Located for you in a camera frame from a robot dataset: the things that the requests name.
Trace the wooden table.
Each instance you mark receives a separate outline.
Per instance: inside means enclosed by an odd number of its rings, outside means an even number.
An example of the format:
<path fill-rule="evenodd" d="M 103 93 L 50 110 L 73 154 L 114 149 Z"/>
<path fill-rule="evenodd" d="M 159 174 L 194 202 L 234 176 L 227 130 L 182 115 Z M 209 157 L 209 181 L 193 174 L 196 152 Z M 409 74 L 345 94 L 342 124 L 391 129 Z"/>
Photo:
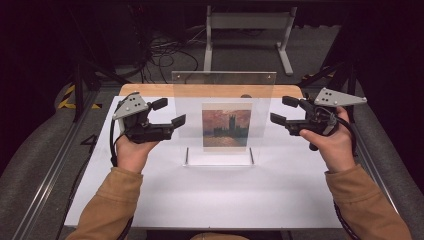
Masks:
<path fill-rule="evenodd" d="M 143 97 L 232 97 L 249 95 L 253 98 L 301 98 L 296 85 L 215 85 L 215 84 L 125 84 L 120 96 L 139 92 Z"/>

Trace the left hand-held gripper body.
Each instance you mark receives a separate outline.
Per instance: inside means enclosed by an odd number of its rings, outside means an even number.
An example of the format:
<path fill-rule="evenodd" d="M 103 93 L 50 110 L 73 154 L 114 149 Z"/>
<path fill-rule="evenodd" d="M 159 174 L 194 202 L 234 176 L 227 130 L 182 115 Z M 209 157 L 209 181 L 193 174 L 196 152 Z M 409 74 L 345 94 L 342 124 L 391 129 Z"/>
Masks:
<path fill-rule="evenodd" d="M 139 92 L 131 93 L 118 102 L 112 119 L 118 121 L 121 133 L 134 143 L 170 140 L 172 137 L 174 128 L 171 123 L 150 122 L 151 103 L 146 102 Z"/>

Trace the black tripod stand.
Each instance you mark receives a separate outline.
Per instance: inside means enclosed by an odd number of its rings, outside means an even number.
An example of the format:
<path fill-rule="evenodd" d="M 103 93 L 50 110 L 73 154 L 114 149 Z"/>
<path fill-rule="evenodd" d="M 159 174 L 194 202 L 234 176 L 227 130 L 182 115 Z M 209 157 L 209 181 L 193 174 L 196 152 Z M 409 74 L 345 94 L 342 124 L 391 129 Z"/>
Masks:
<path fill-rule="evenodd" d="M 313 83 L 331 75 L 330 81 L 321 88 L 316 95 L 307 95 L 304 91 Z M 307 76 L 297 86 L 303 91 L 304 96 L 312 105 L 320 107 L 348 107 L 353 111 L 353 106 L 362 103 L 360 97 L 355 95 L 356 72 L 352 64 L 337 63 L 324 67 L 318 73 Z"/>
<path fill-rule="evenodd" d="M 89 92 L 98 91 L 101 87 L 96 72 L 121 85 L 128 83 L 128 80 L 115 73 L 94 8 L 90 5 L 68 5 L 65 9 L 69 16 L 65 39 L 68 41 L 68 53 L 75 64 L 75 119 L 79 120 L 87 109 L 84 86 L 88 87 Z"/>

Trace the painting picture card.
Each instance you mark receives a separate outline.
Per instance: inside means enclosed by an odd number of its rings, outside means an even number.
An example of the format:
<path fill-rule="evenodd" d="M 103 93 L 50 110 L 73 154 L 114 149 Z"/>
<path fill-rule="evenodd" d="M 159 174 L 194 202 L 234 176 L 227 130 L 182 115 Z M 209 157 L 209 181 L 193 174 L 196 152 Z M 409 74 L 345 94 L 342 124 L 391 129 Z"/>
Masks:
<path fill-rule="evenodd" d="M 251 115 L 251 103 L 203 103 L 203 148 L 210 152 L 244 151 L 249 137 Z"/>

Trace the white metal stand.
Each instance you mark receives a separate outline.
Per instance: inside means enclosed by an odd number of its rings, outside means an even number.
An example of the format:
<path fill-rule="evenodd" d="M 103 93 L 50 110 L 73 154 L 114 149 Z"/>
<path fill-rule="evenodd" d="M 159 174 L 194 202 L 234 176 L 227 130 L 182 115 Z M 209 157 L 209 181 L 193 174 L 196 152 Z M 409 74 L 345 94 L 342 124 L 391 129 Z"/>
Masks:
<path fill-rule="evenodd" d="M 291 34 L 297 8 L 292 7 L 284 12 L 214 12 L 211 6 L 206 11 L 206 48 L 203 69 L 210 71 L 212 67 L 213 44 L 212 31 L 214 29 L 260 29 L 260 30 L 282 30 L 283 36 L 276 48 L 280 61 L 287 76 L 294 74 L 286 47 Z"/>

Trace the clear acrylic picture frame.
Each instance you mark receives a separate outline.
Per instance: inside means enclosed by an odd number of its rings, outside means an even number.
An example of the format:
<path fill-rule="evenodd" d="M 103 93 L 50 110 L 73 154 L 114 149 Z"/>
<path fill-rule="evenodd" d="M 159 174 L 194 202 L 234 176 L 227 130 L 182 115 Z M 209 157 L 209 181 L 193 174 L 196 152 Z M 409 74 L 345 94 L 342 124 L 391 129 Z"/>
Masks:
<path fill-rule="evenodd" d="M 215 85 L 274 85 L 274 72 L 237 71 L 174 71 L 173 84 Z M 259 162 L 260 151 L 268 121 L 271 98 L 253 98 L 242 95 L 232 97 L 174 97 L 178 114 L 186 115 L 186 124 L 179 131 L 179 142 L 186 166 L 230 167 L 254 166 Z M 247 147 L 241 152 L 210 152 L 203 148 L 202 104 L 218 102 L 251 103 L 252 115 Z"/>

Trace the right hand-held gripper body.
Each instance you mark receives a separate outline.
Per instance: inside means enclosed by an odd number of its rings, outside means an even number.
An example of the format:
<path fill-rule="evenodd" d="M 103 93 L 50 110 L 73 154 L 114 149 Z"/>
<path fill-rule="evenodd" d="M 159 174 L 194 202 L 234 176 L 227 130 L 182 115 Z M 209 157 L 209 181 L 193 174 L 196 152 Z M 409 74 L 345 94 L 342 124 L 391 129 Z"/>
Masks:
<path fill-rule="evenodd" d="M 323 88 L 315 98 L 296 99 L 285 96 L 284 104 L 301 107 L 305 111 L 305 119 L 285 120 L 284 127 L 294 136 L 299 136 L 302 129 L 327 136 L 337 124 L 337 107 L 365 104 L 366 102 L 366 97 L 357 97 L 328 88 Z"/>

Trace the aluminium frame rail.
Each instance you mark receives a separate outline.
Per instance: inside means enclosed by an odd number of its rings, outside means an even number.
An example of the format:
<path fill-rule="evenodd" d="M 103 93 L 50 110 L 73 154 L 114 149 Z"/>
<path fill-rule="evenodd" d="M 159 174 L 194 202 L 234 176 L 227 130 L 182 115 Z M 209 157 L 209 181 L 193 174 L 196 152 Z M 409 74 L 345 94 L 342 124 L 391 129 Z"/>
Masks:
<path fill-rule="evenodd" d="M 363 165 L 365 171 L 370 175 L 372 180 L 379 186 L 379 188 L 382 190 L 383 194 L 391 204 L 391 206 L 395 209 L 396 212 L 398 212 L 397 206 L 392 198 L 392 194 L 388 190 L 385 182 L 383 181 L 374 161 L 373 158 L 368 151 L 368 148 L 365 144 L 365 141 L 360 133 L 360 130 L 357 126 L 357 121 L 355 119 L 352 119 L 352 129 L 356 135 L 356 150 L 355 153 L 359 157 L 359 162 Z"/>
<path fill-rule="evenodd" d="M 54 188 L 54 185 L 56 184 L 56 181 L 65 163 L 65 159 L 69 154 L 70 147 L 76 138 L 84 118 L 96 100 L 97 95 L 97 91 L 88 91 L 86 99 L 79 104 L 79 106 L 83 107 L 83 110 L 79 114 L 76 113 L 78 114 L 78 119 L 70 125 L 70 128 L 65 135 L 53 162 L 51 163 L 41 184 L 38 186 L 37 192 L 33 197 L 31 204 L 27 208 L 27 211 L 22 218 L 18 228 L 16 229 L 12 240 L 26 240 L 28 238 L 36 220 L 38 219 L 45 203 L 50 196 L 51 191 Z"/>

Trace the person's left hand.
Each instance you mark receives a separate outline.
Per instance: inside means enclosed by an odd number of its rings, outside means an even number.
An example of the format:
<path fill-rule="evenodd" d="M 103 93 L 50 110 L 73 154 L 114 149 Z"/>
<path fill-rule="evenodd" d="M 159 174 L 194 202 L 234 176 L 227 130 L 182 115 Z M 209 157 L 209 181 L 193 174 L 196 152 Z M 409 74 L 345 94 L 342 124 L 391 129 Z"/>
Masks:
<path fill-rule="evenodd" d="M 140 174 L 145 167 L 149 153 L 158 145 L 158 142 L 136 144 L 126 136 L 116 142 L 117 166 L 127 171 Z"/>

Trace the person's right hand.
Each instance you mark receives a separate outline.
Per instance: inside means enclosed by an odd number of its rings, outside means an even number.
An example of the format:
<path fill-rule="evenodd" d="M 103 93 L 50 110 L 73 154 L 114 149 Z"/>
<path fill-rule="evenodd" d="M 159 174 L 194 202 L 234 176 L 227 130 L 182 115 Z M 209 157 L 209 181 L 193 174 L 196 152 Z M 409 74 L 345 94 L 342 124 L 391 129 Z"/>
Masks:
<path fill-rule="evenodd" d="M 330 173 L 347 171 L 356 166 L 352 153 L 352 136 L 342 124 L 330 136 L 321 136 L 306 129 L 300 131 L 300 136 L 318 148 Z"/>

